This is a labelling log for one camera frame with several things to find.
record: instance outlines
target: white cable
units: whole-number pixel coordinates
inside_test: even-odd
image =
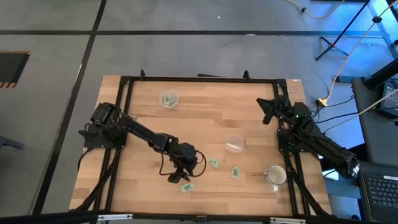
[[[369,106],[368,108],[366,108],[365,110],[362,110],[359,114],[357,114],[357,115],[353,116],[352,118],[349,118],[349,119],[347,119],[347,120],[345,120],[345,121],[343,121],[343,122],[340,122],[340,123],[338,123],[338,124],[336,124],[336,125],[334,125],[334,126],[328,128],[328,129],[326,129],[326,131],[324,131],[324,133],[327,132],[327,131],[329,131],[329,130],[332,129],[332,128],[335,128],[335,127],[337,127],[337,126],[339,126],[339,125],[344,124],[344,123],[347,122],[347,121],[351,121],[352,119],[358,117],[359,115],[361,115],[361,114],[367,112],[368,110],[370,110],[371,108],[373,108],[374,106],[376,106],[378,103],[380,103],[381,101],[385,100],[385,99],[388,98],[389,96],[393,95],[393,94],[396,93],[397,91],[398,91],[398,89],[392,91],[391,93],[389,93],[389,94],[386,95],[385,97],[381,98],[380,100],[377,100],[375,103],[373,103],[372,105],[370,105],[370,106]]]
[[[303,9],[303,8],[304,8],[303,6],[299,5],[297,2],[293,2],[292,0],[284,0],[284,1],[287,1],[287,2],[289,2],[289,3],[292,3],[293,5],[297,6],[297,7],[300,8],[300,9]],[[337,5],[332,11],[330,11],[330,12],[329,12],[328,14],[326,14],[325,16],[316,17],[316,16],[312,15],[310,12],[308,12],[308,10],[305,10],[305,13],[307,13],[309,16],[311,16],[311,17],[314,18],[314,19],[324,19],[324,18],[330,16],[332,13],[334,13],[334,12],[336,11],[336,9],[339,8],[339,7],[341,6],[341,4],[343,4],[345,1],[346,1],[346,0],[342,0],[342,1],[340,2],[339,5]]]
[[[391,3],[391,4],[380,14],[379,17],[381,17],[389,8],[391,8],[391,7],[392,7],[395,3],[397,3],[397,2],[398,2],[398,0],[394,1],[393,3]],[[373,28],[373,26],[374,26],[375,24],[376,24],[376,23],[374,22],[374,23],[370,26],[370,28],[365,32],[365,34],[362,36],[361,40],[359,40],[359,42],[355,45],[354,49],[353,49],[353,50],[349,53],[349,55],[347,56],[347,58],[346,58],[346,60],[344,61],[344,63],[341,65],[341,67],[340,67],[340,69],[338,70],[338,72],[337,72],[335,78],[333,79],[333,83],[331,84],[328,97],[327,97],[326,99],[321,99],[321,98],[318,99],[318,100],[320,101],[320,103],[322,103],[324,106],[327,106],[327,101],[329,100],[329,98],[330,98],[330,96],[331,96],[331,92],[333,91],[333,87],[334,87],[334,85],[335,85],[335,83],[336,83],[336,79],[337,79],[338,75],[340,74],[340,72],[343,70],[343,68],[344,68],[344,66],[346,65],[348,59],[351,57],[351,54],[352,54],[352,53],[355,51],[355,49],[360,45],[360,43],[362,42],[362,40],[366,37],[366,35],[369,33],[369,31]]]

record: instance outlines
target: wooden tabletop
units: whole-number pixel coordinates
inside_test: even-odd
[[[98,102],[114,103],[120,76],[105,76]],[[292,103],[305,102],[300,80],[287,80]],[[170,110],[159,104],[165,90],[176,91],[178,105]],[[129,115],[156,133],[168,133],[188,142],[208,159],[213,156],[221,165],[209,164],[200,177],[191,178],[192,192],[182,193],[178,184],[160,176],[160,154],[146,142],[128,134],[122,151],[111,210],[131,213],[173,213],[208,215],[279,215],[291,216],[287,183],[273,193],[263,179],[268,167],[285,167],[278,152],[277,120],[263,125],[264,114],[256,98],[273,99],[271,84],[210,82],[134,82]],[[244,138],[244,150],[228,152],[224,142],[229,134]],[[70,208],[79,206],[98,181],[103,149],[94,149],[82,160]],[[318,159],[300,153],[305,183],[317,202],[330,213],[330,204]],[[204,163],[194,170],[198,173]],[[241,168],[238,180],[230,177],[234,166]],[[175,169],[165,159],[163,172]],[[302,200],[296,186],[298,209]],[[105,196],[101,199],[104,207]]]

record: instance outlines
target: mug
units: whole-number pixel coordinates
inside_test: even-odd
[[[264,172],[264,180],[270,184],[271,191],[277,192],[278,186],[286,181],[286,171],[281,166],[273,165],[270,166]]]

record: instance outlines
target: keyboard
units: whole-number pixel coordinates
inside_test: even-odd
[[[365,186],[372,206],[398,210],[398,178],[365,175]]]

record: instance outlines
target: concrete floor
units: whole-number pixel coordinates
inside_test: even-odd
[[[322,15],[334,2],[299,0],[314,14]],[[0,29],[91,30],[100,0],[0,1]],[[346,3],[331,17],[315,21],[290,4],[278,1],[108,1],[100,30],[342,30],[361,4]],[[371,24],[368,9],[350,30],[365,31]],[[338,46],[350,51],[358,37],[344,37]],[[0,150],[0,216],[25,215],[32,199],[55,133],[65,109],[88,41],[87,35],[0,35],[1,50],[30,50],[32,55],[14,89],[0,89],[0,135],[25,143],[25,149]],[[241,77],[249,70],[258,78],[299,78],[307,103],[325,97],[345,57],[329,52],[312,36],[97,36],[65,142],[50,186],[44,212],[67,211],[76,178],[76,165],[83,145],[77,131],[89,120],[103,75],[195,76],[197,73]],[[385,41],[368,37],[358,47],[342,74],[369,76],[392,60]],[[350,84],[337,84],[330,104],[352,95]],[[325,109],[321,120],[356,111],[354,101]],[[322,130],[337,123],[323,123]],[[328,136],[344,147],[363,142],[359,121],[331,130]],[[346,218],[357,213],[338,199]]]

